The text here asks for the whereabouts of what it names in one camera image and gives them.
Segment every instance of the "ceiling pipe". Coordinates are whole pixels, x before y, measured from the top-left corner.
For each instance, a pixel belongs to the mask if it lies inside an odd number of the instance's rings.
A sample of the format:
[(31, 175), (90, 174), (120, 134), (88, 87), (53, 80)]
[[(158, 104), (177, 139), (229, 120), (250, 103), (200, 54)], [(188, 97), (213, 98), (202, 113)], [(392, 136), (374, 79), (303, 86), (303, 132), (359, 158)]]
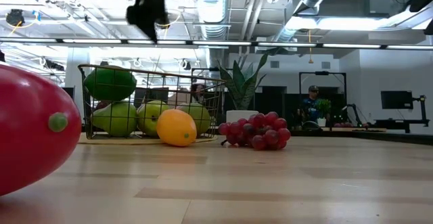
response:
[(256, 7), (256, 9), (254, 10), (254, 15), (253, 15), (253, 17), (252, 17), (250, 30), (248, 31), (248, 35), (247, 35), (247, 37), (246, 37), (246, 40), (247, 40), (247, 41), (249, 41), (249, 40), (251, 39), (251, 37), (252, 37), (252, 33), (254, 32), (254, 29), (256, 28), (256, 23), (257, 23), (257, 20), (258, 20), (258, 16), (260, 15), (260, 11), (261, 11), (261, 9), (262, 9), (263, 2), (264, 2), (264, 1), (265, 1), (265, 0), (258, 0), (257, 7)]
[[(213, 24), (227, 22), (229, 0), (197, 0), (197, 6), (200, 22), (212, 24), (210, 26), (203, 25), (200, 27), (202, 29), (203, 39), (207, 41), (227, 39), (228, 27), (215, 26)], [(209, 49), (206, 52), (207, 67), (218, 68), (219, 62), (226, 66), (228, 53), (228, 49)]]
[(273, 37), (273, 42), (289, 42), (296, 33), (296, 29), (291, 29), (287, 24), (290, 18), (300, 11), (308, 8), (317, 8), (323, 0), (289, 0), (286, 10), (286, 25)]
[(251, 18), (251, 13), (252, 13), (252, 8), (254, 7), (254, 4), (256, 3), (255, 0), (250, 0), (248, 7), (246, 9), (246, 15), (245, 15), (245, 19), (244, 19), (244, 24), (242, 25), (242, 31), (241, 31), (241, 35), (239, 37), (240, 41), (243, 41), (245, 38), (245, 34), (246, 34), (246, 29), (248, 27), (248, 23), (250, 21)]

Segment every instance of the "wooden table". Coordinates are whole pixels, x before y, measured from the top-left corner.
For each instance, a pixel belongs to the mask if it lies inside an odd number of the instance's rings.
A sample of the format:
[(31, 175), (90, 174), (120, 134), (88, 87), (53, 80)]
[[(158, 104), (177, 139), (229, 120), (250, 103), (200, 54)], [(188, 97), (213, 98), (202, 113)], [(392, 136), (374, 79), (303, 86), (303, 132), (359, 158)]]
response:
[(433, 223), (432, 153), (338, 137), (293, 137), (278, 152), (79, 145), (52, 175), (0, 197), (0, 223)]

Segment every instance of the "snake plant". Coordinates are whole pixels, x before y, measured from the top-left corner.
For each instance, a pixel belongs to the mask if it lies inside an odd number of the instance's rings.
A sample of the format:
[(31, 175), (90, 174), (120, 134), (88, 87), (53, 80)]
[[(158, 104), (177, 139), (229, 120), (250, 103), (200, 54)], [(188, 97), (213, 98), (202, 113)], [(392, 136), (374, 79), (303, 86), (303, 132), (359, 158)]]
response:
[(221, 79), (225, 80), (225, 86), (229, 90), (229, 94), (233, 100), (236, 110), (248, 110), (251, 99), (256, 92), (257, 86), (262, 82), (266, 75), (263, 75), (257, 80), (258, 71), (266, 64), (268, 54), (262, 56), (258, 63), (256, 72), (253, 71), (253, 63), (249, 67), (241, 71), (238, 62), (233, 63), (233, 72), (228, 71), (220, 66), (219, 72)]

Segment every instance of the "ductwork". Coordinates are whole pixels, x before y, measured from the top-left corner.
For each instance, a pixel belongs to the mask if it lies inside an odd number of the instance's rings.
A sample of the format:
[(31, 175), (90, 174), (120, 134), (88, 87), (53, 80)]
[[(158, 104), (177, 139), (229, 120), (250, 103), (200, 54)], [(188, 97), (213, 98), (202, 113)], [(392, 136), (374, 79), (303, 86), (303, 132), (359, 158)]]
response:
[[(290, 0), (288, 5), (288, 12), (286, 12), (286, 23), (292, 18), (294, 14), (306, 10), (308, 8), (317, 7), (323, 0)], [(297, 30), (291, 29), (285, 25), (274, 37), (275, 42), (288, 42), (295, 35)]]
[[(215, 24), (227, 21), (227, 8), (229, 0), (197, 0), (198, 16), (200, 22), (212, 25), (203, 25), (202, 36), (206, 40), (225, 40), (227, 39), (227, 27)], [(228, 56), (228, 49), (209, 49), (206, 56), (209, 68), (218, 67), (218, 61), (225, 63)]]

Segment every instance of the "person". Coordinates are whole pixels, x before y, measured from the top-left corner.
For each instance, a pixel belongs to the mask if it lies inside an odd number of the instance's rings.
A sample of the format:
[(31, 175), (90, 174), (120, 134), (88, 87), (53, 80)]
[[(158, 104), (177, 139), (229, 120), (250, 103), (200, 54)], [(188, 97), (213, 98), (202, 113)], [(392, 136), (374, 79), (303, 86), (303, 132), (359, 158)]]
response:
[(200, 83), (195, 83), (191, 86), (192, 100), (200, 104), (204, 103), (204, 90), (205, 86)]
[(311, 85), (309, 87), (309, 97), (302, 101), (301, 105), (301, 116), (303, 121), (313, 121), (317, 122), (319, 117), (319, 111), (317, 109), (317, 103), (319, 100), (317, 96), (319, 95), (319, 88), (316, 85)]

